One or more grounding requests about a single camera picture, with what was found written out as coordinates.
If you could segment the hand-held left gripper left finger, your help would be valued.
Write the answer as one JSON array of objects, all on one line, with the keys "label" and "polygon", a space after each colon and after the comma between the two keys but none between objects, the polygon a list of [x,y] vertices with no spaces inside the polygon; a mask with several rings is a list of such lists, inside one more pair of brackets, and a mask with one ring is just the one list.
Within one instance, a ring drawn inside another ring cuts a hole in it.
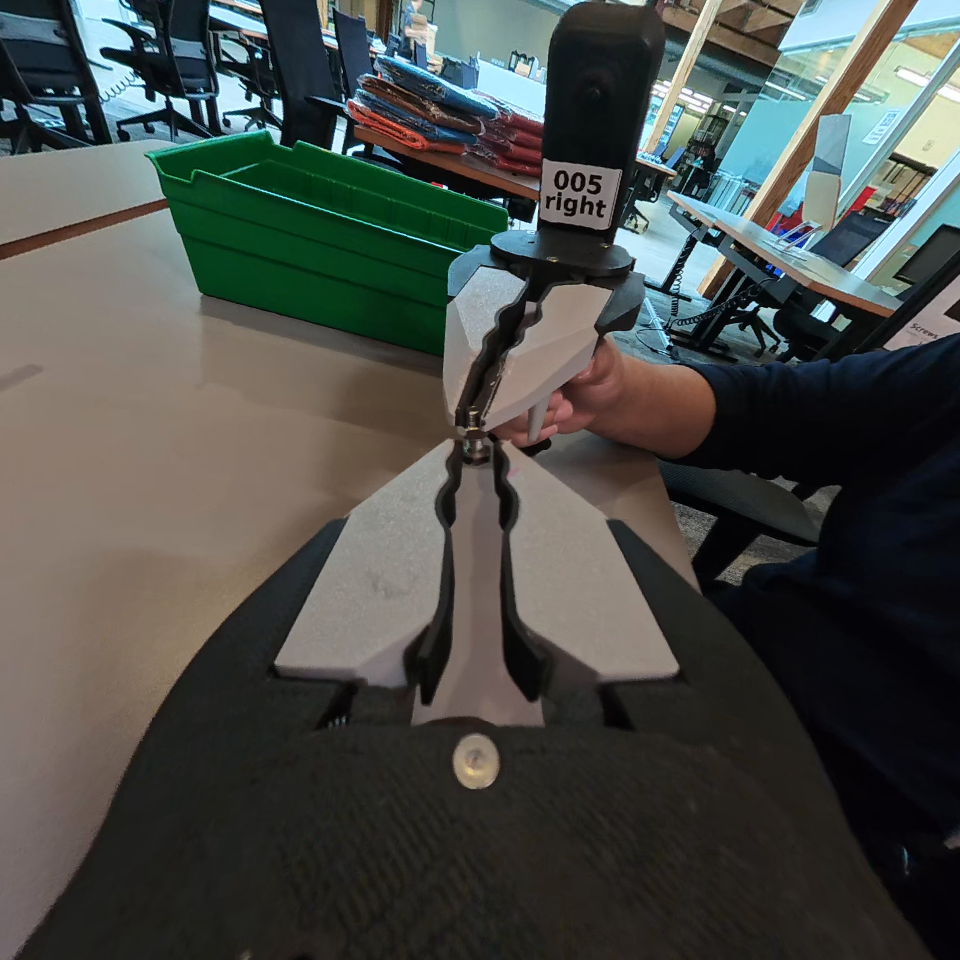
[{"label": "hand-held left gripper left finger", "polygon": [[423,455],[342,522],[275,661],[288,678],[418,687],[450,659],[457,445]]}]

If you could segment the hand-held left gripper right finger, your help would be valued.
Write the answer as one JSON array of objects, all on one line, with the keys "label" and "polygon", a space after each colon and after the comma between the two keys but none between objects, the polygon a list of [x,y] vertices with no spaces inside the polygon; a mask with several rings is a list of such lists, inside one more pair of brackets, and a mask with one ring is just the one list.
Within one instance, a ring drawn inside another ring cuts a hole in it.
[{"label": "hand-held left gripper right finger", "polygon": [[528,701],[680,666],[615,536],[632,534],[510,443],[493,450],[503,655]]}]

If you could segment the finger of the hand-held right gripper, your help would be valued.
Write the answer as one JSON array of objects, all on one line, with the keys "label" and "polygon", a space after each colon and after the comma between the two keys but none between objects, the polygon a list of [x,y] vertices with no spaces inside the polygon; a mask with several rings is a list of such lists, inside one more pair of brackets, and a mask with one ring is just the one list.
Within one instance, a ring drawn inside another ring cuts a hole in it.
[{"label": "finger of the hand-held right gripper", "polygon": [[497,342],[498,314],[520,301],[527,280],[479,266],[447,305],[442,356],[442,391],[448,420],[468,427],[468,415],[483,378],[482,354]]},{"label": "finger of the hand-held right gripper", "polygon": [[599,339],[596,323],[613,294],[594,285],[548,288],[535,321],[493,366],[490,386],[478,401],[482,433],[526,413],[528,440],[537,440],[553,393],[588,366]]}]

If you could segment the green plastic bin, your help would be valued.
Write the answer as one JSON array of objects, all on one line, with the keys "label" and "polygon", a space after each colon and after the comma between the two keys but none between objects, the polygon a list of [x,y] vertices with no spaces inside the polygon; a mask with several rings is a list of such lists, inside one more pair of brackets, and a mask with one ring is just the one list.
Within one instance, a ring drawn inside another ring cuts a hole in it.
[{"label": "green plastic bin", "polygon": [[148,153],[198,291],[424,354],[505,208],[267,131]]}]

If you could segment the person's right forearm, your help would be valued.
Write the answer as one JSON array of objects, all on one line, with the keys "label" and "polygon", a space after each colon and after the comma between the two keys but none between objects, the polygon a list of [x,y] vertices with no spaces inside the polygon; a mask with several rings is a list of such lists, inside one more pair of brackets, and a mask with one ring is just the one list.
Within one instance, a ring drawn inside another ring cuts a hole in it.
[{"label": "person's right forearm", "polygon": [[958,494],[958,338],[787,366],[624,363],[605,430],[707,468]]}]

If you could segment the person's right hand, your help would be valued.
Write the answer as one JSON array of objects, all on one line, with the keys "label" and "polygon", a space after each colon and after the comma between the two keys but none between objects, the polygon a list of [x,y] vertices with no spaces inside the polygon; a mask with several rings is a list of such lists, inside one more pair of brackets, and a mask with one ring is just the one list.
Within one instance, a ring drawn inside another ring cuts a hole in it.
[{"label": "person's right hand", "polygon": [[627,372],[627,358],[607,338],[580,373],[545,399],[542,418],[524,412],[493,430],[493,436],[518,448],[534,447],[555,435],[578,432],[618,402]]}]

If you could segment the wooden desk with black legs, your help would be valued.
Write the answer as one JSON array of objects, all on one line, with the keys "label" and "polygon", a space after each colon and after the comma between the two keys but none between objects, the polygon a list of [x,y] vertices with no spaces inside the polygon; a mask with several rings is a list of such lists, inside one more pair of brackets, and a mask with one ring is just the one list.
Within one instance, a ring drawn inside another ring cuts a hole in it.
[{"label": "wooden desk with black legs", "polygon": [[632,218],[630,230],[633,233],[645,234],[650,227],[650,221],[641,210],[640,204],[656,203],[665,185],[674,179],[675,175],[676,172],[659,159],[649,160],[645,154],[638,158],[632,185],[632,212],[630,214]]},{"label": "wooden desk with black legs", "polygon": [[539,200],[540,181],[536,176],[500,170],[469,153],[411,149],[366,126],[355,125],[353,133],[366,148],[378,147],[400,159],[404,171],[411,177],[445,184],[481,200],[516,198],[533,203]]},{"label": "wooden desk with black legs", "polygon": [[690,330],[677,322],[671,337],[681,347],[699,354],[721,356],[721,333],[730,326],[756,318],[748,306],[776,307],[782,320],[803,317],[805,328],[817,328],[814,345],[808,331],[791,338],[776,331],[787,348],[779,358],[801,361],[840,359],[867,349],[870,338],[905,305],[810,250],[788,247],[755,222],[670,191],[671,216],[689,233],[678,256],[684,265],[694,247],[715,239],[718,253],[735,274],[701,314],[690,318]]}]

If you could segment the stack of folded cloths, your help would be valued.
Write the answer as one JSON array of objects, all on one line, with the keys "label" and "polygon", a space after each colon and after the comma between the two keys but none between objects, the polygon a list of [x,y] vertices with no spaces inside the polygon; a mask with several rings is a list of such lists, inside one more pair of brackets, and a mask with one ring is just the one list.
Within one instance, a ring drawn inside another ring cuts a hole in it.
[{"label": "stack of folded cloths", "polygon": [[356,126],[412,150],[473,156],[527,177],[542,172],[541,114],[464,89],[404,58],[378,56],[346,106]]}]

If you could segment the dark grey office chair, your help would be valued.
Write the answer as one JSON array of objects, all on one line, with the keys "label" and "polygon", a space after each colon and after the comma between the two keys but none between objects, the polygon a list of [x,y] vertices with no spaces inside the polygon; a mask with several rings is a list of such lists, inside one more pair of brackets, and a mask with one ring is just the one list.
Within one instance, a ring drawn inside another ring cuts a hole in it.
[{"label": "dark grey office chair", "polygon": [[759,536],[807,548],[819,543],[819,526],[789,489],[741,471],[663,460],[657,466],[671,501],[714,518],[692,559],[701,585],[714,582]]}]

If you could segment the folded grey cardboard sheet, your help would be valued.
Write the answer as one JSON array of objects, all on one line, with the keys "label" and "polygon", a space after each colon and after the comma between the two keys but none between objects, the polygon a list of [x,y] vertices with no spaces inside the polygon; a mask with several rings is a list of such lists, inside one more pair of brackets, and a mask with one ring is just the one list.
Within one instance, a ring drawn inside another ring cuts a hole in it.
[{"label": "folded grey cardboard sheet", "polygon": [[811,168],[804,186],[802,221],[823,233],[835,225],[852,117],[823,115],[819,119]]}]

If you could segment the person's dark clothing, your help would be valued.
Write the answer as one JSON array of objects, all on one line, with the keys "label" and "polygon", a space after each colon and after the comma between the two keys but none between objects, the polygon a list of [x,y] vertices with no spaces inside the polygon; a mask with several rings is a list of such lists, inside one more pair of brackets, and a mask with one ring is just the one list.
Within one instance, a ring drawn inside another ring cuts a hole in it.
[{"label": "person's dark clothing", "polygon": [[850,829],[935,958],[958,958],[958,423],[787,463],[840,487],[815,552],[722,604],[791,701]]}]

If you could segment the black office chair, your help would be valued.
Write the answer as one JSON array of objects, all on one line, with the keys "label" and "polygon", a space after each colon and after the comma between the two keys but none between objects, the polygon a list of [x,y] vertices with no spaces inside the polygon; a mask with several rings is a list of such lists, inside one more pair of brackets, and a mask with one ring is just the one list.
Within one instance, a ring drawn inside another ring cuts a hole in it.
[{"label": "black office chair", "polygon": [[[894,222],[892,217],[876,210],[863,209],[847,215],[810,252],[841,268],[849,265]],[[822,294],[804,290],[793,294],[774,313],[774,332],[786,342],[779,361],[810,361],[838,336],[830,323],[813,318],[812,311],[823,300]]]},{"label": "black office chair", "polygon": [[150,102],[158,97],[157,111],[116,122],[119,141],[128,142],[130,125],[140,125],[148,134],[157,123],[165,125],[170,139],[186,133],[198,138],[222,135],[217,96],[219,81],[210,40],[209,1],[130,2],[149,21],[152,30],[116,19],[103,22],[123,31],[130,48],[103,47],[101,55],[128,67],[143,83]]},{"label": "black office chair", "polygon": [[1,3],[2,121],[11,153],[112,143],[99,89],[67,1]]},{"label": "black office chair", "polygon": [[357,144],[347,100],[373,68],[365,19],[334,12],[338,49],[332,62],[316,2],[263,1],[260,6],[282,101],[281,145],[302,142],[331,150],[340,117],[346,123],[343,149]]}]

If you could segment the black framed printed sign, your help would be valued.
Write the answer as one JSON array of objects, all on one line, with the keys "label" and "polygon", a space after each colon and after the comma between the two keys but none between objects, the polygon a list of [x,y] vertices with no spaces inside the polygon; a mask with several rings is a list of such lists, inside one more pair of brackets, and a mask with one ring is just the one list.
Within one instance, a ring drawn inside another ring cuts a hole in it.
[{"label": "black framed printed sign", "polygon": [[959,254],[918,286],[891,318],[882,342],[887,352],[924,346],[959,333]]}]

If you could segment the black monitor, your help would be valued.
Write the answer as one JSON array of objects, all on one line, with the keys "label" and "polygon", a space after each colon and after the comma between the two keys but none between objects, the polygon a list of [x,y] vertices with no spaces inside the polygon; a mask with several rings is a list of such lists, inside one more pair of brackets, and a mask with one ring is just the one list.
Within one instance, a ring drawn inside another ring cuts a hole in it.
[{"label": "black monitor", "polygon": [[927,282],[959,252],[959,227],[942,223],[894,274],[908,286]]}]

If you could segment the wooden post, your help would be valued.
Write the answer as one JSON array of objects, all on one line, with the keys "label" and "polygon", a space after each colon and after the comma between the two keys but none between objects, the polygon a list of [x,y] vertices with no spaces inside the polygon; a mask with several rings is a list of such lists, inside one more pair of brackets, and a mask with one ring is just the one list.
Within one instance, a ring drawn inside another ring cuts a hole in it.
[{"label": "wooden post", "polygon": [[876,2],[759,187],[744,218],[761,228],[768,226],[811,162],[821,118],[843,113],[916,5],[916,1]]},{"label": "wooden post", "polygon": [[703,1],[696,21],[689,31],[688,40],[676,66],[673,78],[662,96],[660,107],[654,119],[654,125],[646,138],[643,151],[653,154],[666,129],[667,122],[676,106],[683,87],[690,78],[690,73],[707,41],[709,32],[719,16],[722,1]]}]

